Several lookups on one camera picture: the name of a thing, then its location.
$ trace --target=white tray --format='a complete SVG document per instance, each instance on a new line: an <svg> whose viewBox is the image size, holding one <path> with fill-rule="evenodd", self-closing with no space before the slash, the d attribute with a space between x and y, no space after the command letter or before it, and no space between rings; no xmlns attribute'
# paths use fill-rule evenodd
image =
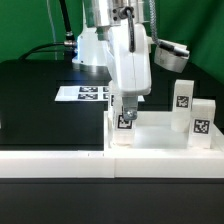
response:
<svg viewBox="0 0 224 224"><path fill-rule="evenodd" d="M133 148L110 148L104 114L104 151L116 177L224 178L224 136L214 128L211 149L187 149L188 133L171 130L171 112L138 112Z"/></svg>

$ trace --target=printed marker sheet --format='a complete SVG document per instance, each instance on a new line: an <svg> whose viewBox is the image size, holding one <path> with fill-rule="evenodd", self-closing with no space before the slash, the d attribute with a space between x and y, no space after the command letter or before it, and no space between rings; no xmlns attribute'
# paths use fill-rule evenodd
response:
<svg viewBox="0 0 224 224"><path fill-rule="evenodd" d="M108 86L61 86L55 101L108 101Z"/></svg>

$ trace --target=green wall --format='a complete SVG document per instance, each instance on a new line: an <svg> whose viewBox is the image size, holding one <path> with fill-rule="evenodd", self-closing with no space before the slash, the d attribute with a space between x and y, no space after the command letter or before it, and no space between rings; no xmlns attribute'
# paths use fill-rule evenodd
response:
<svg viewBox="0 0 224 224"><path fill-rule="evenodd" d="M64 40L58 0L50 0L57 40ZM75 35L82 30L81 0L67 0ZM159 37L185 43L191 61L224 83L224 1L156 0ZM52 42L46 0L0 1L0 61L16 59L40 44ZM35 54L34 59L54 59Z"/></svg>

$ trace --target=white base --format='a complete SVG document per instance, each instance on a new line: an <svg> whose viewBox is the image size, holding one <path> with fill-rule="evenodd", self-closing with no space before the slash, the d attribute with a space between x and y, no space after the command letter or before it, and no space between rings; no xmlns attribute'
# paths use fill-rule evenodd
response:
<svg viewBox="0 0 224 224"><path fill-rule="evenodd" d="M216 128L212 149L186 149L186 133L169 128L171 113L138 112L133 149L104 151L0 151L0 178L224 178L224 136Z"/></svg>

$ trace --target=white cube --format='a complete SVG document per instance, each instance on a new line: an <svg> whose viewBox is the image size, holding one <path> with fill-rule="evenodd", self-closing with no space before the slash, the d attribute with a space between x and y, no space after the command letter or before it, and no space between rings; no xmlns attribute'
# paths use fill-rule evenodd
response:
<svg viewBox="0 0 224 224"><path fill-rule="evenodd" d="M194 81L177 80L175 83L171 119L173 131L187 132L189 130L193 89Z"/></svg>
<svg viewBox="0 0 224 224"><path fill-rule="evenodd" d="M214 128L215 101L193 99L188 147L210 149Z"/></svg>
<svg viewBox="0 0 224 224"><path fill-rule="evenodd" d="M125 121L123 117L123 103L119 95L114 96L112 120L111 148L131 147L135 137L135 121Z"/></svg>

